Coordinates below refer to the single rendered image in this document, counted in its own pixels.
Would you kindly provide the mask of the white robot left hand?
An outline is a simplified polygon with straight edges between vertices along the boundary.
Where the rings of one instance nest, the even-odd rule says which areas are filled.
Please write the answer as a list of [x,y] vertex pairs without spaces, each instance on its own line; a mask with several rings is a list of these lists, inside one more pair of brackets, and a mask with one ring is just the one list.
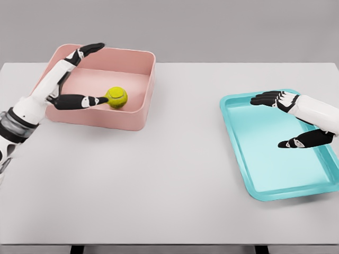
[[58,110],[80,110],[107,103],[109,99],[106,97],[78,94],[63,95],[61,93],[64,83],[81,60],[103,49],[104,46],[105,44],[102,42],[82,46],[64,59],[59,60],[40,81],[31,95],[21,101],[23,107],[38,112],[44,110],[48,104],[52,104]]

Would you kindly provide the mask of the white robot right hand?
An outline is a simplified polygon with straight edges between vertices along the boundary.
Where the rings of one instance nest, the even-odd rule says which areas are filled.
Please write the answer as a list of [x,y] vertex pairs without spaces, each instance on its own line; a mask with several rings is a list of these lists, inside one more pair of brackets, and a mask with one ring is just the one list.
[[339,108],[322,101],[282,90],[257,94],[250,103],[255,106],[276,107],[295,118],[317,127],[289,140],[281,141],[279,148],[313,148],[332,143],[339,135]]

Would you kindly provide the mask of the yellow-green tennis ball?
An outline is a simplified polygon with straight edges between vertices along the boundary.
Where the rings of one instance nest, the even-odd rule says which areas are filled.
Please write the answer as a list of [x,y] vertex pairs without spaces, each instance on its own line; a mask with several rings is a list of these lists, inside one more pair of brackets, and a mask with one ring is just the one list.
[[108,105],[113,109],[120,109],[128,101],[127,92],[122,87],[112,87],[110,88],[105,97],[108,99]]

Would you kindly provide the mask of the blue rectangular tray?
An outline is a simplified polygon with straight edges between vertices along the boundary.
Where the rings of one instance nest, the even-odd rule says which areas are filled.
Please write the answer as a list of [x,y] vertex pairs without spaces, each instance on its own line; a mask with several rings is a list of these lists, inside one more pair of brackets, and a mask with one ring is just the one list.
[[339,192],[339,159],[330,145],[279,148],[316,126],[277,108],[250,104],[256,93],[227,95],[220,109],[248,193],[260,201]]

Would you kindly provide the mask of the pink square basket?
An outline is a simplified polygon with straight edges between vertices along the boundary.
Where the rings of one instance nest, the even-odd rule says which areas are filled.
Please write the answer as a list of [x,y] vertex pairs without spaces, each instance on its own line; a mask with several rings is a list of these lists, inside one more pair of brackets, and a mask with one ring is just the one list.
[[30,122],[38,123],[43,117],[54,122],[138,131],[146,123],[155,84],[153,53],[148,51],[103,48],[85,57],[71,72],[61,94],[81,94],[101,97],[112,87],[121,87],[128,100],[121,109],[107,103],[81,110],[58,110],[42,102],[41,93],[32,92],[24,100]]

